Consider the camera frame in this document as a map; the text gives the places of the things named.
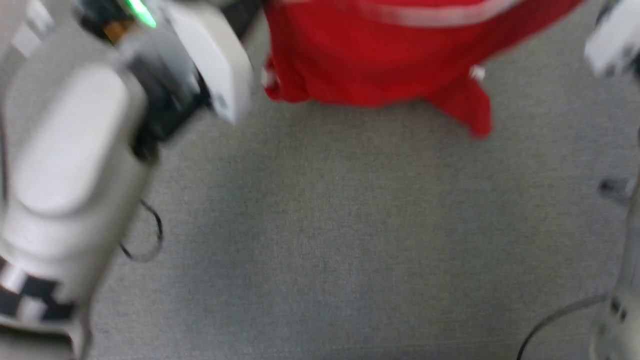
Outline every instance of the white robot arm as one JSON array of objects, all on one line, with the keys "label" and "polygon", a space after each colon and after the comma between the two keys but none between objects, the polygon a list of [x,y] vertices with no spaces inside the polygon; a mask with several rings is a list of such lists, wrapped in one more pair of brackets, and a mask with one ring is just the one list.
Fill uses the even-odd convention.
[{"label": "white robot arm", "polygon": [[[640,0],[609,1],[585,55],[597,76],[628,72],[640,76]],[[640,359],[640,174],[629,198],[624,187],[624,182],[616,181],[604,181],[602,186],[617,200],[626,199],[629,210],[620,274],[593,322],[592,360]]]},{"label": "white robot arm", "polygon": [[[81,24],[96,35],[123,15],[117,0],[49,1],[66,8],[50,12],[33,0],[5,58],[11,66],[0,69],[15,71],[75,6],[85,11]],[[130,13],[150,10],[126,1]],[[153,23],[121,40],[112,63],[89,65],[69,79],[4,184],[3,360],[86,359],[93,296],[138,209],[159,146],[200,108],[233,124],[248,111],[252,66],[239,34],[262,0],[224,8],[149,3]]]}]

